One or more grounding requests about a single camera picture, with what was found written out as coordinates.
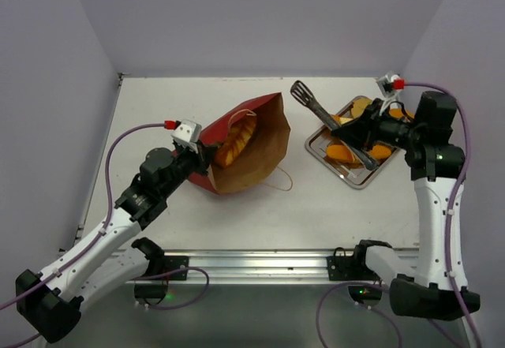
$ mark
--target metal tray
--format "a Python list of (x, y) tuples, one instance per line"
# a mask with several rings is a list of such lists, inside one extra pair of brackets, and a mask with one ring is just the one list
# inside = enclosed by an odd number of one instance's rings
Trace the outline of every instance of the metal tray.
[[(352, 118), (350, 110), (353, 106), (353, 102), (368, 98), (363, 95), (359, 95), (347, 103), (338, 113), (340, 117)], [(339, 139), (333, 137), (330, 131), (325, 126), (315, 131), (306, 141), (305, 148), (310, 152), (316, 159), (318, 159), (326, 168), (331, 170), (334, 174), (339, 176), (347, 185), (355, 189), (365, 188), (370, 181), (384, 168), (384, 166), (398, 153), (397, 148), (390, 147), (392, 152), (391, 156), (383, 160), (379, 167), (375, 170), (367, 170), (361, 164), (348, 164), (339, 163), (326, 156), (326, 148), (328, 145), (338, 144)]]

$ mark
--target gray wall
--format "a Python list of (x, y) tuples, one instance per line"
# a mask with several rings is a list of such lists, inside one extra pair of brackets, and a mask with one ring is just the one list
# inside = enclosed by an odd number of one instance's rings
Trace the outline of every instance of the gray wall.
[[(117, 77), (79, 0), (0, 0), (0, 303), (72, 242)], [(0, 312), (0, 346), (34, 330)]]
[[(445, 85), (469, 116), (473, 161), (462, 203), (462, 244), (485, 346), (505, 346), (505, 0), (444, 0), (404, 70), (408, 80)], [(420, 92), (411, 92), (413, 106)]]
[(135, 76), (380, 75), (403, 67), (442, 0), (81, 0)]

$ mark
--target brown paper bag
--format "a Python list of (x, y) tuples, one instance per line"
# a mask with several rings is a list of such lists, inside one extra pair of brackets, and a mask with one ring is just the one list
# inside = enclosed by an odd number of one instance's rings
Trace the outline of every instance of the brown paper bag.
[(284, 115), (281, 93), (241, 103), (204, 129), (200, 139), (204, 144), (222, 143), (229, 125), (249, 111), (257, 115), (257, 126), (241, 154), (226, 169), (211, 164), (208, 176), (193, 174), (189, 177), (193, 184), (217, 194), (236, 193), (261, 183), (284, 159), (290, 125)]

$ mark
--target red connector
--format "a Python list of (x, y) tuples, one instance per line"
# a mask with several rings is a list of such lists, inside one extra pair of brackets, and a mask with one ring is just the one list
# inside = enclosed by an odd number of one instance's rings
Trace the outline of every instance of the red connector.
[(405, 87), (405, 80), (403, 78), (398, 78), (393, 81), (393, 89), (394, 90), (403, 90)]
[(177, 121), (165, 121), (165, 129), (176, 129), (179, 124)]

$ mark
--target white tabletop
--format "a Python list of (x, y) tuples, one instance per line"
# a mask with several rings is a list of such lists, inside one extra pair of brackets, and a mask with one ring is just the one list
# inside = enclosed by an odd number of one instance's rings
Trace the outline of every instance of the white tabletop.
[[(418, 243), (418, 211), (410, 171), (400, 152), (367, 188), (351, 189), (304, 148), (321, 126), (291, 98), (297, 78), (126, 78), (107, 140), (143, 123), (191, 119), (208, 125), (240, 102), (282, 92), (291, 126), (281, 167), (294, 180), (284, 193), (258, 185), (243, 193), (216, 196), (186, 182), (168, 200), (169, 208), (147, 228), (164, 249), (329, 249), (351, 248), (360, 239), (387, 241), (395, 248)], [(356, 95), (380, 96), (372, 78), (301, 78), (320, 103), (336, 112)], [(150, 129), (125, 138), (111, 160), (114, 199), (126, 189), (148, 151), (172, 148), (170, 132)], [(267, 180), (288, 185), (277, 170)], [(103, 162), (86, 219), (87, 234), (106, 214)]]

